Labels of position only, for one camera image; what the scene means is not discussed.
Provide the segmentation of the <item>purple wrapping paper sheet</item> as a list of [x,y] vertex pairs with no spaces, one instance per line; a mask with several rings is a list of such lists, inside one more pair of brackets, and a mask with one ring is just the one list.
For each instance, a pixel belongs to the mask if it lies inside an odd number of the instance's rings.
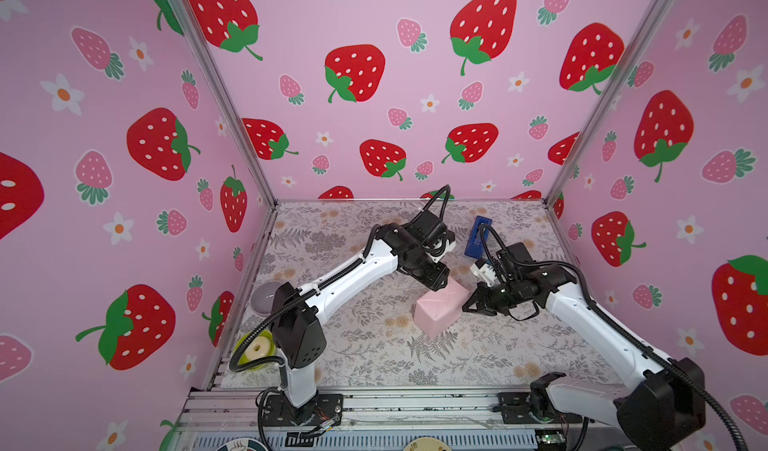
[[413,321],[429,339],[435,339],[462,314],[470,292],[452,277],[439,291],[428,291],[416,301]]

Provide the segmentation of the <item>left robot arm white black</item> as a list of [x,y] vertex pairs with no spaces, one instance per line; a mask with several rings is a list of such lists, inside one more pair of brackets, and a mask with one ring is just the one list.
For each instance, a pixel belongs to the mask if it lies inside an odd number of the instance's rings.
[[228,369],[240,373],[268,363],[278,366],[278,392],[296,410],[318,396],[315,361],[327,347],[323,326],[334,313],[374,282],[393,273],[408,276],[431,291],[447,286],[442,257],[455,247],[455,234],[424,208],[409,222],[371,229],[362,251],[329,273],[275,292],[272,311],[233,351]]

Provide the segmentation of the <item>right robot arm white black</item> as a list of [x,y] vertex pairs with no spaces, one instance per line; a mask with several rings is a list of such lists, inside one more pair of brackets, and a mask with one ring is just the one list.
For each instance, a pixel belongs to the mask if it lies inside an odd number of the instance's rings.
[[534,261],[521,243],[471,267],[476,290],[468,313],[509,315],[530,303],[576,331],[621,382],[601,385],[551,372],[530,385],[531,416],[550,421],[575,414],[621,430],[641,450],[669,450],[706,424],[712,410],[736,449],[748,447],[727,410],[706,390],[703,370],[691,359],[675,360],[613,318],[590,295],[582,271],[563,261]]

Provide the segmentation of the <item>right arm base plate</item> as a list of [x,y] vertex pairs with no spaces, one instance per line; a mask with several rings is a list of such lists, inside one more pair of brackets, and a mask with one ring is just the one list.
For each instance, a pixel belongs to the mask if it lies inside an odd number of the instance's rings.
[[565,376],[562,372],[551,372],[534,380],[528,391],[501,392],[497,395],[498,403],[491,410],[500,413],[505,424],[580,423],[580,415],[557,411],[546,394],[554,381]]

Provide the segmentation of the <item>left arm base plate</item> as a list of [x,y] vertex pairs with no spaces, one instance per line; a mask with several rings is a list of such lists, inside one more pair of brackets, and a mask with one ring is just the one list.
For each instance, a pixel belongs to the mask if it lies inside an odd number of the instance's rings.
[[343,394],[317,393],[304,405],[294,407],[280,392],[270,393],[259,410],[266,427],[306,427],[319,426],[328,420],[339,421],[343,407]]

